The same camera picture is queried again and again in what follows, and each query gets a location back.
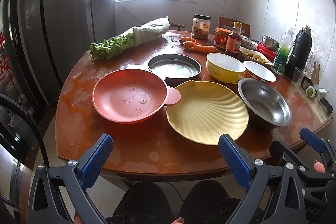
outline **yellow bottle cap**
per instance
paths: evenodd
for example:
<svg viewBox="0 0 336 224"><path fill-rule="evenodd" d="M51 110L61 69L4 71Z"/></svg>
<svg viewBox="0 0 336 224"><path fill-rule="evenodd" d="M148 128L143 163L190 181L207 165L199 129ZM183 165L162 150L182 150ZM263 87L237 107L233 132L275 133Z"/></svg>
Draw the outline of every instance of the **yellow bottle cap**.
<svg viewBox="0 0 336 224"><path fill-rule="evenodd" d="M237 22L237 21L235 21L235 22L233 23L233 25L234 25L235 28L240 28L240 29L241 29L242 26L243 26L242 23Z"/></svg>

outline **black pants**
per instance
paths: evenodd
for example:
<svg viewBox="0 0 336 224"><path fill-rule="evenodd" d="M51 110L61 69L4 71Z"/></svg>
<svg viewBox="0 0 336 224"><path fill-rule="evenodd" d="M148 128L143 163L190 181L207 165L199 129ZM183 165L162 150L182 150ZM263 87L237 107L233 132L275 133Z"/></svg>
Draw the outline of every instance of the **black pants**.
<svg viewBox="0 0 336 224"><path fill-rule="evenodd" d="M185 224L202 224L218 201L223 198L229 197L219 182L200 181L188 194L177 217L183 217ZM156 221L162 224L170 224L176 219L162 189L153 182L136 183L125 193L113 215L125 214L125 208L128 214L153 215Z"/></svg>

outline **green liquid bottle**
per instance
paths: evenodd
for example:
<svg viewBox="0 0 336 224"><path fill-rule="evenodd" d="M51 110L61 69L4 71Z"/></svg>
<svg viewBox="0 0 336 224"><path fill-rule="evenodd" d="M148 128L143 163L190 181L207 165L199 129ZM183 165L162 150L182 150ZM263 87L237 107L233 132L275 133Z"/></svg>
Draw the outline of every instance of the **green liquid bottle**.
<svg viewBox="0 0 336 224"><path fill-rule="evenodd" d="M293 28L288 27L286 33L280 38L278 54L273 61L274 66L272 67L272 71L276 74L281 75L285 71L287 57L293 47L293 34Z"/></svg>

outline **blue gripper pad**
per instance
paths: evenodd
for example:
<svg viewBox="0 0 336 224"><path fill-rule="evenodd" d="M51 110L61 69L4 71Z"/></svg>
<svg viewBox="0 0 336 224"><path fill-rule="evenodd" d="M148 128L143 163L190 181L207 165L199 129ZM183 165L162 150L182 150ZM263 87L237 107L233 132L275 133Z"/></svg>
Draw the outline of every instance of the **blue gripper pad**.
<svg viewBox="0 0 336 224"><path fill-rule="evenodd" d="M246 163L224 135L220 136L218 146L219 152L229 166L230 171L235 177L238 185L248 190L252 182L250 170Z"/></svg>
<svg viewBox="0 0 336 224"><path fill-rule="evenodd" d="M86 150L81 156L79 162L82 160L84 165L78 165L77 177L80 178L80 185L83 190L91 188L94 185L112 149L112 137L108 134L103 134L95 145Z"/></svg>
<svg viewBox="0 0 336 224"><path fill-rule="evenodd" d="M300 130L300 138L304 140L316 152L324 152L325 147L323 141L313 134L309 129L302 128Z"/></svg>

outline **carrot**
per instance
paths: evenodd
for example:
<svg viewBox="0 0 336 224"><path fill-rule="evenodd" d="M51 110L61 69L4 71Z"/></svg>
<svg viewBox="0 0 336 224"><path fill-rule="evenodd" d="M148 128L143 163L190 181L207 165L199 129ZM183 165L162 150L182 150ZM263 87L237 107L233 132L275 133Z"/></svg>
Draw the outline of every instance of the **carrot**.
<svg viewBox="0 0 336 224"><path fill-rule="evenodd" d="M194 45L199 45L199 44L198 44L198 43L195 43L194 41L185 41L185 42L183 42L182 45L185 46L186 48L191 48L191 47L193 47Z"/></svg>
<svg viewBox="0 0 336 224"><path fill-rule="evenodd" d="M180 38L180 43L182 44L183 42L186 41L193 41L194 43L196 43L197 45L199 45L199 43L197 42L196 39L193 39L192 37L181 37Z"/></svg>
<svg viewBox="0 0 336 224"><path fill-rule="evenodd" d="M217 52L217 49L214 46L203 46L203 45L193 45L191 48L189 48L189 50L202 53Z"/></svg>

